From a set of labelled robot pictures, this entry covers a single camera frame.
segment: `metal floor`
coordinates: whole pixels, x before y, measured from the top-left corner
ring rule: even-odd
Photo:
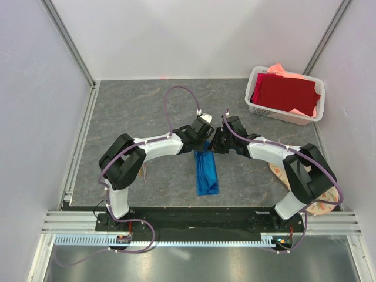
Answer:
[[[100,248],[103,247],[58,246],[57,257],[62,263],[73,263]],[[104,252],[71,268],[50,261],[45,282],[49,281],[357,282],[360,279],[346,236],[335,236],[306,237],[290,254],[279,255],[251,247],[156,247],[145,254]]]

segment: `patterned cloth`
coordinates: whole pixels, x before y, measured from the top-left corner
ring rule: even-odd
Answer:
[[[289,191],[291,191],[290,184],[287,179],[286,171],[272,163],[269,163],[269,167],[271,171],[280,179],[282,182],[287,186]],[[311,167],[305,167],[306,171],[310,171]],[[339,198],[338,191],[335,187],[330,188],[328,191],[323,193],[318,199],[325,200],[329,202],[337,202]],[[307,208],[307,211],[311,214],[323,215],[328,212],[331,212],[335,206],[332,204],[324,204],[324,203],[314,203]]]

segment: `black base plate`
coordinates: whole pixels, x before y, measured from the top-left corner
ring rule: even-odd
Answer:
[[[272,207],[132,207],[122,219],[143,219],[155,229],[156,241],[253,241],[262,232],[302,232],[302,218],[293,216],[276,227]],[[99,214],[95,231],[129,231],[129,225]],[[151,231],[145,224],[132,224],[133,241],[148,241]]]

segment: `red towel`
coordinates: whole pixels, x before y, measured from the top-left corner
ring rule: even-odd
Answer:
[[[297,109],[307,116],[312,116],[319,99],[314,81],[266,76],[257,104],[285,112]]]
[[[277,76],[277,75],[273,75],[272,73],[258,73],[257,74],[256,85],[254,87],[254,91],[252,95],[252,103],[254,104],[257,104],[259,102],[259,98],[261,96],[261,89],[263,87],[263,81],[266,76]]]

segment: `pink cloth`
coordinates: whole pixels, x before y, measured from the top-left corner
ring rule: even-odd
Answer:
[[[299,78],[299,79],[307,80],[303,75],[298,75],[297,73],[287,73],[287,72],[285,72],[280,63],[268,68],[267,73],[273,73],[275,75],[281,75],[284,78]]]
[[[277,63],[274,66],[271,66],[270,68],[268,68],[267,73],[274,74],[274,75],[280,75],[280,76],[283,76],[284,78],[299,78],[299,79],[307,80],[303,75],[299,75],[297,73],[287,73],[287,72],[285,72],[285,70],[282,68],[282,65],[280,63]],[[289,111],[288,113],[293,113],[295,115],[301,115],[301,116],[307,116],[304,113],[298,111],[297,109],[293,109],[293,110]],[[315,107],[313,109],[312,116],[308,116],[308,117],[315,118],[316,116],[317,116],[317,111],[316,111],[316,107]]]

